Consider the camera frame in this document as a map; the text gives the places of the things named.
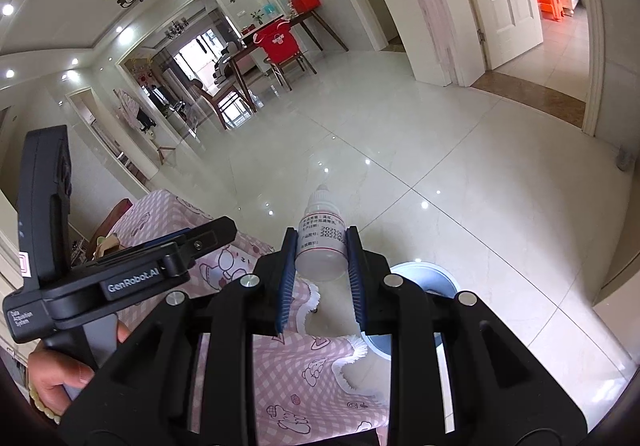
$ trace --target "bottle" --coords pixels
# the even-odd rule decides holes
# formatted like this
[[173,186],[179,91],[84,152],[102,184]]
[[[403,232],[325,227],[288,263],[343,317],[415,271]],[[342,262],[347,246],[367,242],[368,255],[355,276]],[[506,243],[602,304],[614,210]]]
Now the bottle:
[[346,226],[331,193],[320,184],[298,226],[296,270],[311,281],[331,281],[347,268]]

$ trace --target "dining table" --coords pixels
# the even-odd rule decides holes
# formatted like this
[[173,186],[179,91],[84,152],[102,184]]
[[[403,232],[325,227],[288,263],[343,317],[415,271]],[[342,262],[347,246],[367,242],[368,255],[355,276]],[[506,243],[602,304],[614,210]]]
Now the dining table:
[[315,19],[320,24],[320,26],[324,30],[326,30],[334,40],[336,40],[336,42],[338,43],[338,45],[340,45],[340,47],[342,47],[346,52],[349,52],[347,45],[344,44],[344,42],[340,39],[340,36],[338,36],[338,34],[335,33],[335,31],[329,26],[329,24],[324,20],[324,18],[322,18],[322,16],[319,15],[316,9],[311,9],[307,12],[297,14],[295,16],[292,16],[291,18],[286,18],[283,15],[277,18],[274,18],[273,20],[265,23],[264,25],[260,25],[257,29],[255,29],[251,33],[245,35],[242,38],[242,43],[244,44],[244,47],[238,50],[235,54],[231,56],[230,66],[234,72],[234,75],[236,76],[236,80],[238,81],[240,88],[242,88],[242,93],[244,93],[245,98],[250,100],[251,94],[249,93],[249,88],[246,85],[244,77],[242,77],[242,72],[238,67],[238,61],[248,56],[249,54],[251,54],[256,48],[259,48],[258,45],[255,44],[254,42],[254,35],[257,32],[260,32],[260,30],[268,27],[269,25],[272,25],[276,21],[287,20],[289,21],[292,27],[295,25],[300,25],[304,29],[306,34],[308,34],[308,36],[311,38],[311,41],[313,41],[316,44],[316,47],[318,47],[319,50],[324,50],[324,48],[322,48],[322,45],[320,44],[318,39],[316,39],[316,37],[314,36],[313,32],[310,31],[308,25],[306,25],[305,21],[308,19]]

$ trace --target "red handbag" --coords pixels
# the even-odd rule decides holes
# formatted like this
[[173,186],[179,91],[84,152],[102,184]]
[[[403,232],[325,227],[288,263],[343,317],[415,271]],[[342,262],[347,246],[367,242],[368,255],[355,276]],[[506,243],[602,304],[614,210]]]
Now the red handbag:
[[320,0],[291,0],[291,4],[298,14],[303,14],[319,7]]

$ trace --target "table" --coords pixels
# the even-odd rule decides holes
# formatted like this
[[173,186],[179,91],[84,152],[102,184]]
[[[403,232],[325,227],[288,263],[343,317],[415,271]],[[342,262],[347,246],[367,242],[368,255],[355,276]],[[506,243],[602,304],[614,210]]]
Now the table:
[[[322,19],[322,17],[318,14],[318,12],[315,9],[312,9],[308,12],[302,13],[302,14],[298,14],[297,16],[294,16],[293,18],[289,19],[289,23],[291,23],[291,26],[295,26],[295,25],[300,25],[305,32],[308,34],[308,36],[311,38],[311,41],[313,41],[316,44],[316,47],[318,47],[320,50],[324,50],[324,48],[322,48],[322,46],[320,45],[320,43],[318,42],[318,40],[316,39],[316,37],[313,35],[313,33],[309,30],[309,27],[307,27],[305,25],[305,20],[308,20],[310,18],[315,19],[318,23],[320,23],[320,26],[326,30],[329,35],[338,42],[338,45],[340,45],[340,47],[344,48],[345,52],[349,52],[349,49],[347,48],[347,45],[344,44],[344,42],[340,39],[340,36],[338,36],[338,34],[335,33],[335,31],[329,26],[329,24],[324,21],[324,19]],[[244,81],[244,77],[242,77],[242,72],[240,72],[240,68],[238,67],[238,63],[236,63],[236,61],[241,60],[242,58],[244,58],[245,56],[248,56],[249,54],[251,54],[256,48],[258,48],[258,45],[256,45],[254,43],[254,34],[256,32],[259,32],[261,29],[264,29],[267,25],[270,25],[271,23],[273,23],[274,21],[279,21],[281,18],[276,18],[275,20],[270,21],[269,23],[265,24],[265,25],[261,25],[259,29],[256,29],[254,32],[251,33],[250,36],[247,37],[245,44],[246,47],[242,48],[241,50],[239,50],[238,52],[236,52],[235,54],[233,54],[231,56],[231,69],[234,71],[234,75],[236,76],[236,79],[238,80],[238,83],[240,84],[240,87],[242,88],[242,92],[244,93],[244,96],[249,99],[249,101],[251,101],[251,94],[249,93],[249,88],[246,85],[246,82]]]

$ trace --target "human hand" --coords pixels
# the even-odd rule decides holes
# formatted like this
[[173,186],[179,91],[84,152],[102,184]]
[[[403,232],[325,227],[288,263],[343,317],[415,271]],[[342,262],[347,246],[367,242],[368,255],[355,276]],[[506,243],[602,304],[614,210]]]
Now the human hand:
[[[118,321],[118,343],[129,337],[131,331]],[[74,388],[84,388],[94,376],[94,371],[55,350],[47,350],[43,342],[29,354],[27,362],[30,384],[36,389],[44,406],[56,415],[62,415],[71,404],[63,384]]]

